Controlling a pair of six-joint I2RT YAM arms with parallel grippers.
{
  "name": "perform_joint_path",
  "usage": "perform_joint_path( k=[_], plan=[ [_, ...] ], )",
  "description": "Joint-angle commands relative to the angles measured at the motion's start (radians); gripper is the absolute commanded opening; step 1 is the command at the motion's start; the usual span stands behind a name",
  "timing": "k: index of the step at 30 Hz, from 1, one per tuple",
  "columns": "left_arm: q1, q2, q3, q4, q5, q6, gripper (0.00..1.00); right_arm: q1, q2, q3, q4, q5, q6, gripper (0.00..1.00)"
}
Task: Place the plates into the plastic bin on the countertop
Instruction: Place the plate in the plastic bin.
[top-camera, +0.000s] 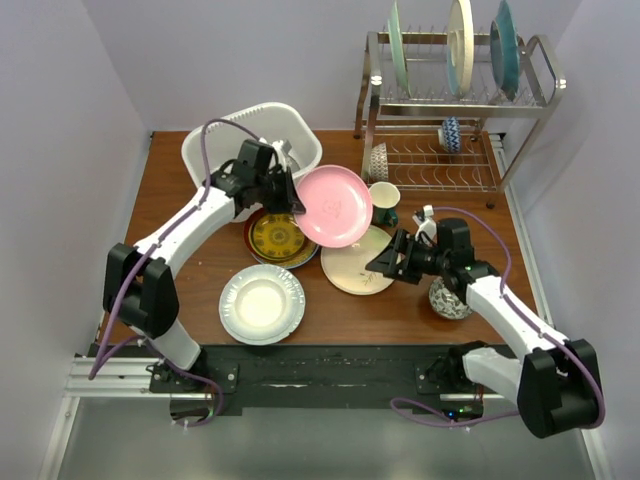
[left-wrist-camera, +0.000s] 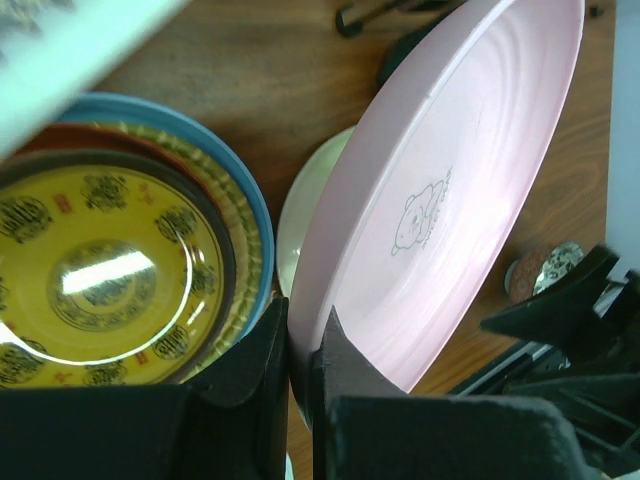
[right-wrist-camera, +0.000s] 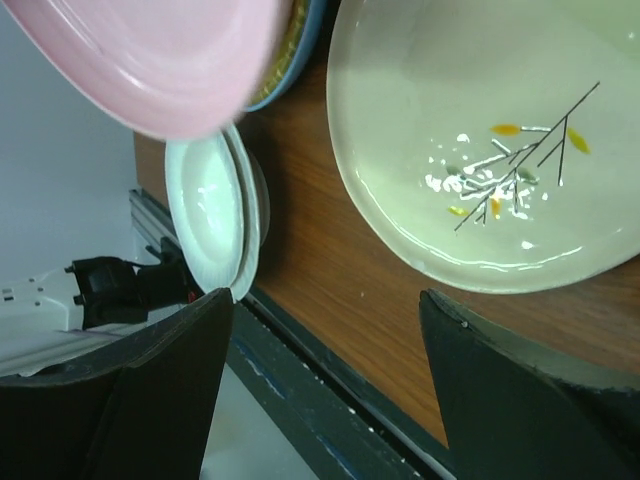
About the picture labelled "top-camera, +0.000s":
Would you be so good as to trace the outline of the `yellow patterned plate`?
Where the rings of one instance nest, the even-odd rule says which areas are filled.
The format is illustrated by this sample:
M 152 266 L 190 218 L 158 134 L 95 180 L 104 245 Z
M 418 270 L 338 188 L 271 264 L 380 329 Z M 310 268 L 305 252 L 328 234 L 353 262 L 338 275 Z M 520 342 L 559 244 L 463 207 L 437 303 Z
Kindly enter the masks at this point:
M 248 240 L 253 250 L 269 260 L 294 257 L 307 243 L 291 214 L 258 211 L 250 217 Z

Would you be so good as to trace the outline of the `pink plate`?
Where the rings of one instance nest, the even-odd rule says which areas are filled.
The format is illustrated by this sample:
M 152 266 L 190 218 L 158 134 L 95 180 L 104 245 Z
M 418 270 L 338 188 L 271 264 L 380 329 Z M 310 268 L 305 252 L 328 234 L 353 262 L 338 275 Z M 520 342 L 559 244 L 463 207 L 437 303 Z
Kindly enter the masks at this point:
M 324 165 L 304 176 L 297 194 L 306 212 L 295 214 L 302 233 L 322 247 L 343 248 L 367 231 L 373 215 L 371 194 L 359 175 L 339 165 Z

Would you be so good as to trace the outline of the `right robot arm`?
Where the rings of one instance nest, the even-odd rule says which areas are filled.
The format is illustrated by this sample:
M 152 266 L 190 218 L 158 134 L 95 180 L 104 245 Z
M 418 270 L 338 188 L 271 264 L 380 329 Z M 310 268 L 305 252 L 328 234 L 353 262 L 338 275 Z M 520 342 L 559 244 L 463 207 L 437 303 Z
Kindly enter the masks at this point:
M 441 279 L 506 342 L 510 357 L 482 341 L 450 348 L 437 374 L 452 390 L 489 388 L 516 405 L 516 415 L 538 438 L 604 422 L 594 347 L 540 319 L 511 292 L 504 273 L 477 259 L 465 220 L 445 218 L 416 234 L 399 229 L 366 268 L 409 284 L 425 275 Z

